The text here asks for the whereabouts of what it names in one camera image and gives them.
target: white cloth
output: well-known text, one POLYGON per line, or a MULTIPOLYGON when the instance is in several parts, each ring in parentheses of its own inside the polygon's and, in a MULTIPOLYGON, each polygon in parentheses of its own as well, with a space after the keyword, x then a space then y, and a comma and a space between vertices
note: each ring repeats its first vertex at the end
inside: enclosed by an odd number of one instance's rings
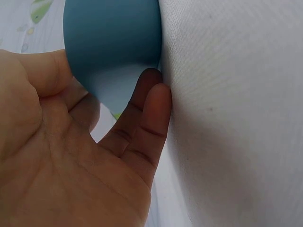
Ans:
POLYGON ((160 6, 186 226, 302 227, 303 1, 160 6))

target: hand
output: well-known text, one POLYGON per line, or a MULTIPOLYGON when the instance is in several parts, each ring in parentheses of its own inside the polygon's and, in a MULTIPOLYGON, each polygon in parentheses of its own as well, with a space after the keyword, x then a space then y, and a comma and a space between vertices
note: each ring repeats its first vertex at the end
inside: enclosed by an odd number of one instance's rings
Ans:
POLYGON ((111 131, 64 51, 0 52, 0 226, 143 227, 171 112, 146 70, 111 131))

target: palm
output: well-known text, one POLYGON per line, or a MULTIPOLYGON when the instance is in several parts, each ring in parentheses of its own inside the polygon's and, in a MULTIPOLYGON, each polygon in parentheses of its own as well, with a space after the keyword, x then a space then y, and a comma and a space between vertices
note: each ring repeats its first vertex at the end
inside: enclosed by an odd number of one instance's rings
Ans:
MULTIPOLYGON (((61 74, 69 75, 66 65, 61 74)), ((141 227, 166 138, 169 89, 157 85, 149 92, 161 78, 146 71, 120 120, 97 144, 89 132, 99 104, 70 78, 54 83, 55 95, 43 94, 31 78, 15 93, 25 98, 18 105, 24 114, 16 115, 21 127, 3 142, 15 143, 0 151, 1 226, 141 227)))

